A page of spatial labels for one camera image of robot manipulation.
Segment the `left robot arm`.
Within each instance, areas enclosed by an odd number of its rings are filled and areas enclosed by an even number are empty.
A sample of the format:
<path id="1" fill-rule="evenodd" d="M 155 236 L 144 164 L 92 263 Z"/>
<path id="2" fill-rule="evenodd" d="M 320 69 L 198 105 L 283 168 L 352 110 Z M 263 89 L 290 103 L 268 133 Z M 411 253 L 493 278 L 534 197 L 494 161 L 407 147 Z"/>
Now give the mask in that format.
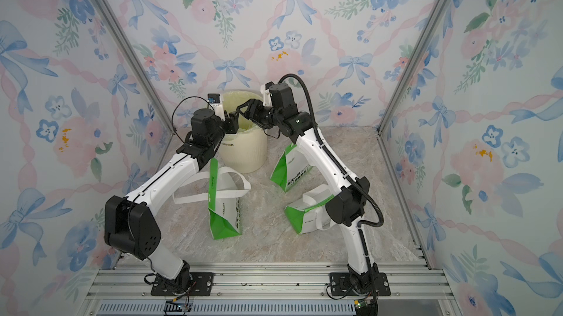
<path id="1" fill-rule="evenodd" d="M 155 216 L 181 185 L 194 179 L 215 157 L 224 137 L 237 132 L 235 113 L 197 110 L 191 118 L 191 131 L 172 159 L 147 182 L 105 204 L 106 245 L 147 262 L 155 275 L 153 283 L 174 295 L 186 294 L 194 284 L 190 265 L 161 242 Z"/>

